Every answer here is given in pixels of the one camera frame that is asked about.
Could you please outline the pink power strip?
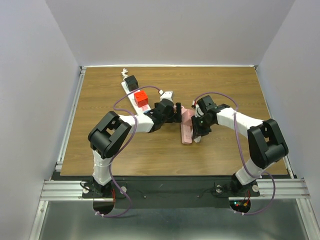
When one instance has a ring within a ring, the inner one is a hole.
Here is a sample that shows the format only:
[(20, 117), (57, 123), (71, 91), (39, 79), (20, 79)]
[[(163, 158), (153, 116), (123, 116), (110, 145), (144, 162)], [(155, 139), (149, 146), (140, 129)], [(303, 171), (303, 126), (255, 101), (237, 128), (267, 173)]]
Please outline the pink power strip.
[(192, 117), (194, 116), (194, 111), (192, 109), (187, 109), (181, 107), (181, 142), (184, 145), (189, 145), (192, 143)]

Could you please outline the white plug adapter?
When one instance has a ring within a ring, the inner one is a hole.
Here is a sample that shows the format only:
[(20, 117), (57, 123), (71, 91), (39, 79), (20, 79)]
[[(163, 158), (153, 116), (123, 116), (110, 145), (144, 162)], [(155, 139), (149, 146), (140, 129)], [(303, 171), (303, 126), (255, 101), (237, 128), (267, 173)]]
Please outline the white plug adapter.
[(193, 141), (195, 143), (199, 143), (201, 141), (201, 138), (202, 138), (201, 136), (198, 136), (198, 137), (194, 138)]

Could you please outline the red cube socket plug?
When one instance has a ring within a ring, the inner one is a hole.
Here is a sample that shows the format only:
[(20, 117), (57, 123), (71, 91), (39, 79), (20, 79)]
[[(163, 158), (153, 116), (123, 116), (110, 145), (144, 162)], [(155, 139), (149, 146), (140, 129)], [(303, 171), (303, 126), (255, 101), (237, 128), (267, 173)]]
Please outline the red cube socket plug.
[(134, 101), (139, 108), (149, 104), (148, 95), (144, 90), (136, 91), (134, 94)]

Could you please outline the black cube socket plug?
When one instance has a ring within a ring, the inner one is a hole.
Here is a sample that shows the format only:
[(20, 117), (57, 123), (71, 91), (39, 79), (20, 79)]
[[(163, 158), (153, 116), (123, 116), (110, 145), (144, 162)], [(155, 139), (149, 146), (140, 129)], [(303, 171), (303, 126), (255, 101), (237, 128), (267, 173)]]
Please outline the black cube socket plug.
[(138, 81), (134, 75), (130, 75), (124, 79), (126, 86), (130, 92), (139, 88)]

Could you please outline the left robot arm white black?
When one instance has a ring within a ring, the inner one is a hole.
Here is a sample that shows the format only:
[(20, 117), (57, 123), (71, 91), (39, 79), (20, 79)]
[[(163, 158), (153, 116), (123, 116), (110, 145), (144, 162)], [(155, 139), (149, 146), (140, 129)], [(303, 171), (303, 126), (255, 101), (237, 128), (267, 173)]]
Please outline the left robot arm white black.
[(88, 141), (93, 153), (92, 184), (87, 189), (100, 197), (112, 190), (110, 166), (113, 157), (120, 153), (125, 140), (133, 133), (152, 133), (165, 123), (182, 122), (182, 105), (162, 99), (154, 108), (137, 115), (119, 115), (109, 111), (91, 130)]

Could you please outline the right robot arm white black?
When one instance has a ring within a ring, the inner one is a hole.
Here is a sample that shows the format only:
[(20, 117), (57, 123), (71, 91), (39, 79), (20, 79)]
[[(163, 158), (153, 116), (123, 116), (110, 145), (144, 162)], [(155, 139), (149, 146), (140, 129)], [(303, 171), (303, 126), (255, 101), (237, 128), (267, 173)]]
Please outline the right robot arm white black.
[(238, 147), (242, 167), (232, 175), (231, 192), (242, 195), (248, 185), (259, 179), (271, 165), (288, 155), (289, 148), (274, 119), (261, 120), (244, 115), (227, 104), (217, 105), (206, 92), (192, 102), (195, 115), (191, 118), (192, 140), (196, 143), (208, 135), (213, 125), (234, 130), (236, 140), (243, 135), (248, 140), (249, 159), (245, 161), (242, 147)]

